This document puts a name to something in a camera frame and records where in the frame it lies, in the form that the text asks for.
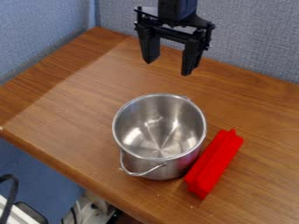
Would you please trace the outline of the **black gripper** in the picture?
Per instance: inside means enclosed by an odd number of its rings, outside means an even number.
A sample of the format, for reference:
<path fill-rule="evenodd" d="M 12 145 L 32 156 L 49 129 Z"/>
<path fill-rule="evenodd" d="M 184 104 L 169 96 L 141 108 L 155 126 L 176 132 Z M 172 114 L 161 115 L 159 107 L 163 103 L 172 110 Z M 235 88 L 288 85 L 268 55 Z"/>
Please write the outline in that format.
<path fill-rule="evenodd" d="M 215 24 L 196 14 L 196 4 L 159 4 L 135 7 L 140 49 L 144 62 L 151 64 L 160 56 L 160 38 L 185 44 L 181 52 L 181 75 L 199 66 L 203 51 L 211 47 Z"/>

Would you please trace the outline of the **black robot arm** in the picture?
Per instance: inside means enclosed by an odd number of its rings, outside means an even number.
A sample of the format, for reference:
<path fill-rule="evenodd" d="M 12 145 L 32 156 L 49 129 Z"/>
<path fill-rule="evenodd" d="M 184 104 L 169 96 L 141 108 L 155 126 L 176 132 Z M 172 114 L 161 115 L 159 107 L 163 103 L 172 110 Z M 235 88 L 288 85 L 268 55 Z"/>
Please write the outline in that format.
<path fill-rule="evenodd" d="M 181 75 L 199 66 L 204 51 L 211 48 L 215 24 L 196 14 L 197 0 L 157 0 L 156 7 L 135 7 L 135 30 L 144 62 L 160 57 L 161 39 L 184 44 Z"/>

